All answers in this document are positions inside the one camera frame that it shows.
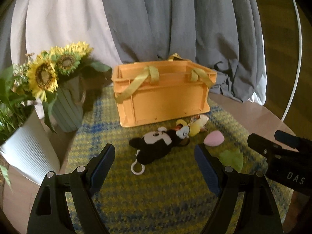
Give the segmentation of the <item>orange plastic crate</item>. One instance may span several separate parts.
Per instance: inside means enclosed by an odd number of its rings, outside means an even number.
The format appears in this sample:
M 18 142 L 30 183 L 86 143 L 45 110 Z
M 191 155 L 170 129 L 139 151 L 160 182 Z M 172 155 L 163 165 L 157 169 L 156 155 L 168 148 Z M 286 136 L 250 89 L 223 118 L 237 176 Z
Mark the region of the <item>orange plastic crate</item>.
M 114 97 L 122 127 L 159 123 L 207 113 L 217 72 L 179 54 L 113 69 Z

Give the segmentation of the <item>green frog toy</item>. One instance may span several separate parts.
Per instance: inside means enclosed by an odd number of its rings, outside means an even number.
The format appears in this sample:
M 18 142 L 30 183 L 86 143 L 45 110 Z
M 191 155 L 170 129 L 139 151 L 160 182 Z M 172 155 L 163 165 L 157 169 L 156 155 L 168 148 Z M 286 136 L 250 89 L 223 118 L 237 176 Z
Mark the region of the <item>green frog toy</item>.
M 218 159 L 223 166 L 231 166 L 234 170 L 241 173 L 244 164 L 244 155 L 238 148 L 236 150 L 225 150 L 221 152 Z

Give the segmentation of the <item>black mouse plush keychain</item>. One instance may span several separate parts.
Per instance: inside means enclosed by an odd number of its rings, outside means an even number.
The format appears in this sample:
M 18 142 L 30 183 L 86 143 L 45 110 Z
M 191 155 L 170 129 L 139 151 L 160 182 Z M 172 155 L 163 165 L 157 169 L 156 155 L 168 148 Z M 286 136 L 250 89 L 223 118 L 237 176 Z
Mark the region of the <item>black mouse plush keychain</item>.
M 200 130 L 201 126 L 197 121 L 187 124 L 179 119 L 174 128 L 159 127 L 142 137 L 131 139 L 129 146 L 137 150 L 136 160 L 131 165 L 131 172 L 135 175 L 143 174 L 146 165 L 165 157 L 174 147 L 187 146 L 190 137 L 197 135 Z

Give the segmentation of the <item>sunflower bouquet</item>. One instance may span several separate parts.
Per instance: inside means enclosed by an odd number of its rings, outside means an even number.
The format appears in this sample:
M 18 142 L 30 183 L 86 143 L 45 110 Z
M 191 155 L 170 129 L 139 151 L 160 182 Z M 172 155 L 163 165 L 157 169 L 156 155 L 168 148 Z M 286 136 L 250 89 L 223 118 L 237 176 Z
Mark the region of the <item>sunflower bouquet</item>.
M 44 123 L 55 131 L 51 119 L 52 108 L 57 100 L 57 90 L 63 83 L 80 77 L 83 79 L 104 75 L 104 81 L 111 83 L 112 68 L 95 60 L 93 48 L 84 41 L 67 44 L 65 47 L 51 47 L 43 50 L 27 62 L 26 76 L 32 96 L 40 100 L 43 107 Z

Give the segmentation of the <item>cream crumpled small toy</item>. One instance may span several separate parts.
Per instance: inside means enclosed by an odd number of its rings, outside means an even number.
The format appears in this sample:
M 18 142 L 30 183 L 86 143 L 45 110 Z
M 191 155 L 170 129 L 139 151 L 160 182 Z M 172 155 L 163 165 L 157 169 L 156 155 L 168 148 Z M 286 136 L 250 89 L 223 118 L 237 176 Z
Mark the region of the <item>cream crumpled small toy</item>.
M 206 131 L 206 124 L 209 121 L 209 117 L 205 114 L 199 114 L 191 117 L 192 123 L 197 123 L 200 127 L 200 132 Z

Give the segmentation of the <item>white ribbed flower pot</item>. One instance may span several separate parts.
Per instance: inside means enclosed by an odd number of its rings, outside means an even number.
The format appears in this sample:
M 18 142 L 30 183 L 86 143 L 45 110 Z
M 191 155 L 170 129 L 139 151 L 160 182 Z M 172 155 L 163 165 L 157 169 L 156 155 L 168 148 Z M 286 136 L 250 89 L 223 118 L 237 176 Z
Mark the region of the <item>white ribbed flower pot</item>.
M 49 171 L 58 173 L 60 170 L 59 159 L 36 111 L 32 111 L 23 126 L 1 145 L 1 155 L 38 185 Z

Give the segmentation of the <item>yellow blue plaid table runner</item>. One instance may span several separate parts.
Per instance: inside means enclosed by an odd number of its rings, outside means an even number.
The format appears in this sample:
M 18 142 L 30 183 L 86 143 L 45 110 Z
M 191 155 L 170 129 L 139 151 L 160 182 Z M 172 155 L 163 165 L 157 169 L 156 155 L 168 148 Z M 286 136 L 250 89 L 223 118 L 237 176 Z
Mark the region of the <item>yellow blue plaid table runner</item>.
M 164 158 L 134 175 L 136 150 L 129 140 L 156 130 L 160 124 L 124 128 L 120 125 L 113 89 L 88 90 L 84 117 L 68 155 L 70 173 L 97 156 L 108 143 L 115 160 L 101 190 L 93 196 L 95 207 L 110 233 L 200 233 L 214 209 L 211 193 L 194 158 L 195 146 L 205 134 L 175 147 Z

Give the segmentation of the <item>grey curtain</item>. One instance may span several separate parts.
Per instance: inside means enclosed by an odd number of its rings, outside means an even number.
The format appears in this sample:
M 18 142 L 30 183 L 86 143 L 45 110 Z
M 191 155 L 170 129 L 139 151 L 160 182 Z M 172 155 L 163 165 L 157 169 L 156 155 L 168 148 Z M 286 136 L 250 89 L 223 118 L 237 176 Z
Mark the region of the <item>grey curtain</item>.
M 267 75 L 256 0 L 102 1 L 122 63 L 165 60 L 177 53 L 216 70 L 212 92 L 265 103 Z M 1 16 L 1 68 L 13 63 L 15 2 Z

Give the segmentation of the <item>green leafy plant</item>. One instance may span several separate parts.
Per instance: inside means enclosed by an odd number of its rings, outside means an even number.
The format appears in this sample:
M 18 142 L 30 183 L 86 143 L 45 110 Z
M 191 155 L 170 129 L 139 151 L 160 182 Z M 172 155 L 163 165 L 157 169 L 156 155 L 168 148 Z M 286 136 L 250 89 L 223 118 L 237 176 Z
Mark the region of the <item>green leafy plant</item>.
M 24 125 L 33 111 L 26 76 L 27 64 L 12 64 L 1 71 L 1 145 Z

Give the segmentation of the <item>beige curtain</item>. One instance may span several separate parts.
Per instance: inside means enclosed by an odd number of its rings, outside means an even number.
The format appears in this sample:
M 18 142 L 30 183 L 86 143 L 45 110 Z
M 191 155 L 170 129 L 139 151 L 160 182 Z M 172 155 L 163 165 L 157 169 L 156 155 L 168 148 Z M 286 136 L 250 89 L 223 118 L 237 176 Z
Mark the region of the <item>beige curtain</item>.
M 102 0 L 16 0 L 10 34 L 13 63 L 27 53 L 86 42 L 92 58 L 108 66 L 120 65 Z

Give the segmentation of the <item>pink makeup sponge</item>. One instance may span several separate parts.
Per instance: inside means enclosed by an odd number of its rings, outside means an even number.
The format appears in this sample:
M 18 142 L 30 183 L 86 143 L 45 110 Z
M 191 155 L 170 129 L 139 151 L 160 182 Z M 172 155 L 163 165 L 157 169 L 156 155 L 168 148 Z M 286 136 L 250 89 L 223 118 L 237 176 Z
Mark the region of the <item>pink makeup sponge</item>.
M 219 130 L 215 130 L 205 137 L 204 144 L 207 146 L 215 147 L 221 145 L 224 140 L 225 138 L 223 134 Z

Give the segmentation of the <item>green ribbed vase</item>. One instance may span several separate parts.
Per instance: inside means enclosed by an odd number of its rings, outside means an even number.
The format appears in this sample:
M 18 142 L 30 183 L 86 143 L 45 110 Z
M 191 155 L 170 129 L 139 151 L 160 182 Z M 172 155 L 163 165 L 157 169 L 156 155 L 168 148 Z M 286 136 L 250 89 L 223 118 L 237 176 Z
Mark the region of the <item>green ribbed vase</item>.
M 80 77 L 59 86 L 52 115 L 65 133 L 73 132 L 82 125 L 85 98 L 86 90 Z

